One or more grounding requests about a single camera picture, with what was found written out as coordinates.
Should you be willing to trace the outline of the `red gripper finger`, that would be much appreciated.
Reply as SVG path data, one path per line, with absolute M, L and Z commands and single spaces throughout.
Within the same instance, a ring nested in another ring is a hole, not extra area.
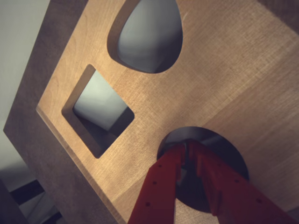
M 176 182 L 185 160 L 185 146 L 176 144 L 148 170 L 129 224 L 173 224 Z
M 209 208 L 220 224 L 296 224 L 297 221 L 203 144 L 187 142 Z

